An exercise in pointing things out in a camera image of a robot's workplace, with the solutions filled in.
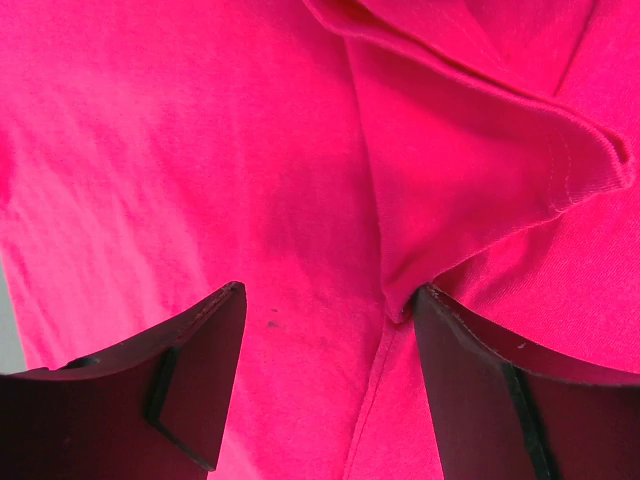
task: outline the t-shirt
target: t-shirt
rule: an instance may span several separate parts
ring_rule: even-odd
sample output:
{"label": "t-shirt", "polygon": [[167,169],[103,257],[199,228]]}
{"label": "t-shirt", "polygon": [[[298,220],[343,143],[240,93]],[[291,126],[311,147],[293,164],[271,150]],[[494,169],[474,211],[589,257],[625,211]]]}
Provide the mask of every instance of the t-shirt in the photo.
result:
{"label": "t-shirt", "polygon": [[2,2],[0,248],[29,368],[244,282],[217,480],[440,479],[404,309],[425,282],[640,372],[639,14]]}

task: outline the red fabric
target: red fabric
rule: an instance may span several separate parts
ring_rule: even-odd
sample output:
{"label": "red fabric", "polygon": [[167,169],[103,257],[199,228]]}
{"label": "red fabric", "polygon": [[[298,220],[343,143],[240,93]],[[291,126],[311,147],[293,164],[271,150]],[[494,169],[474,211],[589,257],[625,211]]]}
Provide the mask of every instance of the red fabric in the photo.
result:
{"label": "red fabric", "polygon": [[640,372],[636,2],[0,4],[29,367],[231,279],[218,479],[441,476],[411,293]]}

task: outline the cloth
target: cloth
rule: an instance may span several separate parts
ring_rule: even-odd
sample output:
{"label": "cloth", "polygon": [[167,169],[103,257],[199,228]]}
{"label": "cloth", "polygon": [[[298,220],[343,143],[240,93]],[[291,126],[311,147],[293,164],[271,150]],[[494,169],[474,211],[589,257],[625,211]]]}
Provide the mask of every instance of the cloth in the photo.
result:
{"label": "cloth", "polygon": [[640,372],[630,0],[6,0],[0,248],[30,368],[229,280],[216,479],[439,479],[427,281]]}

